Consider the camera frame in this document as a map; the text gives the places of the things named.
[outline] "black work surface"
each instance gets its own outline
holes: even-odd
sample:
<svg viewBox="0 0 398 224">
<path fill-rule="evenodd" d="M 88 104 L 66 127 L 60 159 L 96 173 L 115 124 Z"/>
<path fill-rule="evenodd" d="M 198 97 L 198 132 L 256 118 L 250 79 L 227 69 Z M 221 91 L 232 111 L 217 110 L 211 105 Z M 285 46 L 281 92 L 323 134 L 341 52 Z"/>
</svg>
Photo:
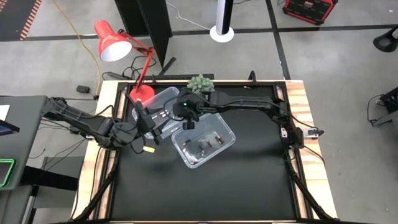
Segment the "black work surface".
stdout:
<svg viewBox="0 0 398 224">
<path fill-rule="evenodd" d="M 46 100 L 46 96 L 0 97 L 0 105 L 10 105 L 6 121 L 20 129 L 19 133 L 0 136 L 0 159 L 16 160 L 9 183 L 5 187 L 0 187 L 0 190 L 12 190 L 19 185 Z"/>
<path fill-rule="evenodd" d="M 272 87 L 219 87 L 230 95 L 274 96 Z M 131 114 L 127 107 L 126 114 Z M 294 203 L 280 128 L 264 113 L 236 110 L 222 117 L 236 142 L 196 169 L 170 138 L 155 153 L 121 150 L 110 218 L 132 221 L 288 220 Z M 139 151 L 142 141 L 134 142 Z"/>
<path fill-rule="evenodd" d="M 0 224 L 21 224 L 33 187 L 19 186 L 0 192 Z"/>
</svg>

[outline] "artificial plant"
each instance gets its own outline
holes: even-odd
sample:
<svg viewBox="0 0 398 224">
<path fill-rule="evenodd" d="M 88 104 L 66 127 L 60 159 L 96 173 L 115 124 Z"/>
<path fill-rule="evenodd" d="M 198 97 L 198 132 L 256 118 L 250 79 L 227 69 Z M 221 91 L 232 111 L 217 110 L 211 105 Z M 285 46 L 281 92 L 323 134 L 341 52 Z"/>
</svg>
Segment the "artificial plant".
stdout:
<svg viewBox="0 0 398 224">
<path fill-rule="evenodd" d="M 197 77 L 191 78 L 191 80 L 188 82 L 187 88 L 191 89 L 193 93 L 200 95 L 204 91 L 213 91 L 214 84 L 212 80 L 205 78 L 202 74 L 200 74 Z"/>
</svg>

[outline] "lamp shade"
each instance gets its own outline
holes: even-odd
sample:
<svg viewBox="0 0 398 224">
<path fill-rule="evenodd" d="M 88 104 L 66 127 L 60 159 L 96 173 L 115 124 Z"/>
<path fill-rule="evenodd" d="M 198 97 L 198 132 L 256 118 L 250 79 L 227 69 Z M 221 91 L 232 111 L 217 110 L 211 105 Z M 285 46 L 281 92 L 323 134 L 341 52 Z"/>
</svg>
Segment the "lamp shade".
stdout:
<svg viewBox="0 0 398 224">
<path fill-rule="evenodd" d="M 94 30 L 99 37 L 98 53 L 104 62 L 115 62 L 125 57 L 131 50 L 131 43 L 122 35 L 113 32 L 106 21 L 96 21 Z"/>
</svg>

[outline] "gray floor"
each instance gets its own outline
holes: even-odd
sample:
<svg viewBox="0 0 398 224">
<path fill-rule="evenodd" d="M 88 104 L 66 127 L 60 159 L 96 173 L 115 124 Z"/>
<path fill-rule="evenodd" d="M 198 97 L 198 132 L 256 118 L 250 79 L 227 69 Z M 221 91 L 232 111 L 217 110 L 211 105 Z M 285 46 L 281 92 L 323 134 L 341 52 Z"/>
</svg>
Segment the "gray floor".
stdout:
<svg viewBox="0 0 398 224">
<path fill-rule="evenodd" d="M 169 0 L 183 17 L 205 27 L 214 25 L 216 0 Z M 271 0 L 278 27 L 312 27 L 282 13 Z M 81 34 L 93 34 L 93 23 L 106 19 L 115 30 L 123 27 L 113 1 L 58 0 Z M 168 6 L 172 29 L 198 30 L 177 18 Z M 398 21 L 394 0 L 345 0 L 337 4 L 323 26 L 393 24 Z M 270 28 L 266 2 L 252 0 L 236 5 L 231 26 Z M 398 52 L 386 54 L 372 41 L 386 30 L 286 32 L 280 33 L 292 79 L 304 80 L 315 123 L 326 133 L 320 144 L 338 216 L 342 220 L 396 223 L 398 220 L 398 140 L 391 125 L 372 128 L 366 121 L 370 97 L 397 86 Z M 73 35 L 52 5 L 43 0 L 29 36 Z M 150 44 L 148 38 L 141 38 Z M 98 40 L 85 40 L 95 53 Z M 88 53 L 77 40 L 0 42 L 2 95 L 48 95 L 89 98 L 75 91 L 77 85 L 95 91 L 97 74 Z M 120 73 L 137 54 L 116 63 L 99 61 L 101 71 Z M 272 33 L 236 34 L 227 44 L 217 44 L 208 35 L 172 37 L 167 59 L 177 61 L 168 74 L 214 73 L 217 79 L 247 79 L 255 70 L 259 79 L 283 79 Z M 149 70 L 157 74 L 159 66 Z M 71 101 L 84 111 L 95 109 L 90 101 Z M 371 107 L 374 117 L 383 108 Z M 39 167 L 44 156 L 77 142 L 67 131 L 43 128 L 37 134 L 31 156 L 46 148 L 42 157 L 29 160 Z M 85 144 L 72 155 L 83 156 Z M 35 223 L 67 220 L 70 208 L 39 210 Z"/>
</svg>

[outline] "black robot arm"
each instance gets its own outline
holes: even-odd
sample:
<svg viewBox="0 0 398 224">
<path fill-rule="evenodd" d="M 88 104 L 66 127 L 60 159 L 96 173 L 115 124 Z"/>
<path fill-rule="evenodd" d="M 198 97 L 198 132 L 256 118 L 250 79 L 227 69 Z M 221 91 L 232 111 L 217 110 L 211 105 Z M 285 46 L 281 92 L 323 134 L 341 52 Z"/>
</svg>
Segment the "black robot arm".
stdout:
<svg viewBox="0 0 398 224">
<path fill-rule="evenodd" d="M 42 116 L 53 121 L 65 121 L 78 128 L 82 134 L 93 136 L 99 146 L 107 149 L 118 149 L 132 143 L 143 134 L 151 132 L 157 141 L 161 131 L 155 127 L 149 112 L 141 102 L 133 104 L 138 112 L 136 124 L 119 122 L 112 117 L 91 115 L 69 106 L 64 98 L 51 97 L 47 99 L 42 109 Z"/>
<path fill-rule="evenodd" d="M 296 127 L 284 101 L 269 96 L 246 97 L 230 96 L 222 91 L 204 92 L 202 96 L 190 90 L 182 90 L 176 104 L 173 105 L 175 116 L 185 120 L 184 129 L 193 129 L 194 121 L 205 113 L 222 113 L 229 110 L 259 110 L 270 117 L 273 122 L 283 127 L 282 135 L 288 144 L 295 148 L 303 147 L 303 132 Z"/>
</svg>

